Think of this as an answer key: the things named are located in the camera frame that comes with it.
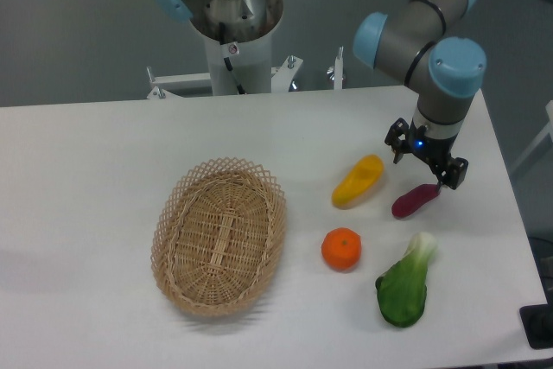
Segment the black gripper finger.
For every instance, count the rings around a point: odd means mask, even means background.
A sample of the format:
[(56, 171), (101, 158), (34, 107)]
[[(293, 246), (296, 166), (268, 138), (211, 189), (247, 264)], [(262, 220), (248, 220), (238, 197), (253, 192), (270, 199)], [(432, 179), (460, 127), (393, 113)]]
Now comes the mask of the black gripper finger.
[(385, 136), (385, 144), (391, 148), (394, 154), (394, 164), (398, 164), (405, 154), (410, 153), (409, 138), (410, 125), (403, 118), (399, 118)]
[(431, 166), (431, 171), (437, 179), (437, 187), (456, 190), (466, 177), (468, 160), (460, 157), (448, 156), (439, 163)]

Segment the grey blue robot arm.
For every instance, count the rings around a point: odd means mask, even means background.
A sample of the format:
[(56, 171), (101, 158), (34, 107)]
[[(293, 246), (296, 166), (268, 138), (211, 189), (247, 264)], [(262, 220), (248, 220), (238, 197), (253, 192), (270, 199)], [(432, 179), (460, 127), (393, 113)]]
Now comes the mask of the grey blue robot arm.
[[(412, 154), (440, 187), (457, 188), (468, 163), (451, 149), (486, 71), (486, 54), (448, 29), (476, 0), (407, 0), (396, 17), (372, 13), (353, 37), (353, 53), (418, 96), (410, 121), (398, 120), (385, 142), (396, 159)], [(285, 92), (294, 58), (278, 72), (270, 64), (271, 37), (283, 0), (155, 0), (173, 20), (193, 25), (203, 38), (216, 95)]]

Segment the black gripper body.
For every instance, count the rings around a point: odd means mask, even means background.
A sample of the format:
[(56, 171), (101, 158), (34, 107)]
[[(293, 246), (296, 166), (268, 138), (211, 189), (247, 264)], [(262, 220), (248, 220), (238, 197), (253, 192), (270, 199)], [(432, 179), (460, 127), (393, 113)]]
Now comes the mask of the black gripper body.
[(458, 124), (434, 124), (411, 121), (407, 136), (410, 153), (432, 170), (447, 170), (457, 166), (451, 149), (459, 134)]

